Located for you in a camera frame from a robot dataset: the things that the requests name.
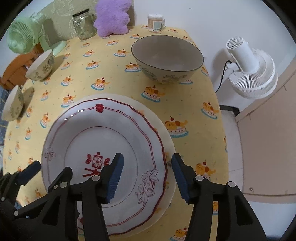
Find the red pattern white plate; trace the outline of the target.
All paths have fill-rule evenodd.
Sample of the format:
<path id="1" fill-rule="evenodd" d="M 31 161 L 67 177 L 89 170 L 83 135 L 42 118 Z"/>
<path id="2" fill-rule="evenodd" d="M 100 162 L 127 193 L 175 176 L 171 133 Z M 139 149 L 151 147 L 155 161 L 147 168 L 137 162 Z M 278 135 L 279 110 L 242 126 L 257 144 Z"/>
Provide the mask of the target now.
<path id="1" fill-rule="evenodd" d="M 82 101 L 52 124 L 42 152 L 45 187 L 70 167 L 71 184 L 98 176 L 116 153 L 124 165 L 114 197 L 103 206 L 108 233 L 129 232 L 154 214 L 167 178 L 162 141 L 147 118 L 123 101 Z"/>

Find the floral bowl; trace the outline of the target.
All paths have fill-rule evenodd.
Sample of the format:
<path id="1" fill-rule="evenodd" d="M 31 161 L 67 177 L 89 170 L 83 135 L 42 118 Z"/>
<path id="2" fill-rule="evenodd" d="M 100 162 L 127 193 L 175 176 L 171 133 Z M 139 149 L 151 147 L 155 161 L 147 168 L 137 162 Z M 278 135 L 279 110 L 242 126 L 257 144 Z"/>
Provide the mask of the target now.
<path id="1" fill-rule="evenodd" d="M 45 79 L 52 71 L 54 64 L 53 50 L 41 54 L 29 67 L 25 77 L 34 81 Z"/>
<path id="2" fill-rule="evenodd" d="M 142 73 L 161 84 L 190 79 L 204 64 L 204 56 L 195 45 L 168 35 L 140 38 L 132 44 L 131 53 Z"/>

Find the white floor fan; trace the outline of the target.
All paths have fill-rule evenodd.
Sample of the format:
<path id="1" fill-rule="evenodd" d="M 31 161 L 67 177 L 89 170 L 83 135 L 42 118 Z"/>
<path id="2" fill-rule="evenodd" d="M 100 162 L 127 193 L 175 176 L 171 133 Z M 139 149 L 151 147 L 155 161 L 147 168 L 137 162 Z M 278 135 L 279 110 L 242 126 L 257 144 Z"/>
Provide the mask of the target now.
<path id="1" fill-rule="evenodd" d="M 226 64 L 226 77 L 237 94 L 246 99 L 262 99 L 273 93 L 278 73 L 268 53 L 251 49 L 240 36 L 229 39 L 226 48 L 233 58 Z"/>

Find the blue plaid bedsheet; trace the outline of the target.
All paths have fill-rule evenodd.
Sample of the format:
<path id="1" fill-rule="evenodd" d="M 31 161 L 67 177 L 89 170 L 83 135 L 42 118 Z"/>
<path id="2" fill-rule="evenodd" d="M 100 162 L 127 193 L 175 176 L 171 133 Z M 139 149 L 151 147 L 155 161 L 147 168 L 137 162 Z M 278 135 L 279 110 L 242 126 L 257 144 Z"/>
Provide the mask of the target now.
<path id="1" fill-rule="evenodd" d="M 3 120 L 3 111 L 4 111 L 4 105 L 6 103 L 6 100 L 8 98 L 9 92 L 5 90 L 2 86 L 0 87 L 0 144 L 1 146 L 4 145 L 4 139 L 6 135 L 6 129 L 8 126 L 8 122 Z"/>

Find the wooden bed headboard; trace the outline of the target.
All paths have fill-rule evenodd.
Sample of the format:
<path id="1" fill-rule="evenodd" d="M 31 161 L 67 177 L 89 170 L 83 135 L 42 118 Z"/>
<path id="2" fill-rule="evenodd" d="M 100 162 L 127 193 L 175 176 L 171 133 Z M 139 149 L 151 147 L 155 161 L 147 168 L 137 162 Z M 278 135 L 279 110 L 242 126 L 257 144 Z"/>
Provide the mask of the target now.
<path id="1" fill-rule="evenodd" d="M 1 77 L 1 87 L 5 90 L 12 90 L 16 85 L 23 86 L 27 81 L 25 77 L 27 70 L 43 52 L 41 44 L 38 43 L 30 53 L 17 56 L 4 71 Z"/>

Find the glass jar black lid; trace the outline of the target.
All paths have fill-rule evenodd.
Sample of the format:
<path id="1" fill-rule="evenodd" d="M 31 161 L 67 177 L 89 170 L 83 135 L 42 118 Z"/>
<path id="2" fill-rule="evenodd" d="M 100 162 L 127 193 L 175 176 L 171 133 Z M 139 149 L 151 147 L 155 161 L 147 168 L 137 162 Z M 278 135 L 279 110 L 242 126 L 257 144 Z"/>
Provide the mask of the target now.
<path id="1" fill-rule="evenodd" d="M 74 29 L 80 40 L 89 39 L 96 34 L 94 15 L 89 9 L 85 9 L 72 15 L 72 18 Z"/>

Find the green desk fan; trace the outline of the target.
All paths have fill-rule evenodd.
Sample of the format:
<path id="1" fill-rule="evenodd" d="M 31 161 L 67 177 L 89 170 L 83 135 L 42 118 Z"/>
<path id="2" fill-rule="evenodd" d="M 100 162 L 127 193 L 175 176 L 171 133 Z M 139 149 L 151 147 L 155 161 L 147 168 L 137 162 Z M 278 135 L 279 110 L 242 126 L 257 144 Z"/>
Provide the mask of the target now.
<path id="1" fill-rule="evenodd" d="M 43 27 L 45 21 L 46 16 L 43 13 L 16 18 L 8 28 L 6 42 L 9 49 L 17 54 L 28 54 L 39 44 L 45 52 L 52 50 L 54 56 L 60 53 L 67 42 L 62 40 L 50 46 Z"/>

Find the purple plush toy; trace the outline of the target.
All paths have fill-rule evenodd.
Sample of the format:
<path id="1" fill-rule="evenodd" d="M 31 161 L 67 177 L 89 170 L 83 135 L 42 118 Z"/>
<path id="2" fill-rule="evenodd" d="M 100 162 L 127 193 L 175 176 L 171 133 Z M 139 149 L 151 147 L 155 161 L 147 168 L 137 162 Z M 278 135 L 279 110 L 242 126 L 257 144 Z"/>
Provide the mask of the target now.
<path id="1" fill-rule="evenodd" d="M 94 27 L 99 37 L 124 35 L 128 33 L 130 17 L 128 10 L 132 6 L 129 0 L 100 0 L 96 5 L 97 18 Z"/>

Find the cotton swab container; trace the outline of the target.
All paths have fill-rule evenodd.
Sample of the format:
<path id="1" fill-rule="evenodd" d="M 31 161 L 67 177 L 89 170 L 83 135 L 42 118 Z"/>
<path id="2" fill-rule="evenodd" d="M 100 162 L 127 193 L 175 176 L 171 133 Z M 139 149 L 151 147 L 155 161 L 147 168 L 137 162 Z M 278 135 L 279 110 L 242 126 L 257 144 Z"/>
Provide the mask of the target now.
<path id="1" fill-rule="evenodd" d="M 161 14 L 148 14 L 147 23 L 150 32 L 160 32 L 166 27 L 164 16 Z"/>

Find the green patterned wall board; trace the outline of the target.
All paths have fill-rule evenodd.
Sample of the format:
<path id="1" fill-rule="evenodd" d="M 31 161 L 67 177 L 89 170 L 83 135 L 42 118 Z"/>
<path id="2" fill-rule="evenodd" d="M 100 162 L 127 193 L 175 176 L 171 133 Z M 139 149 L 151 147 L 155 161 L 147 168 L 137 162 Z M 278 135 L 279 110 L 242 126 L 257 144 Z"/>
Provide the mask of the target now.
<path id="1" fill-rule="evenodd" d="M 97 1 L 53 1 L 40 10 L 46 16 L 43 27 L 49 42 L 53 44 L 77 37 L 72 16 L 89 9 L 97 18 L 96 5 Z"/>

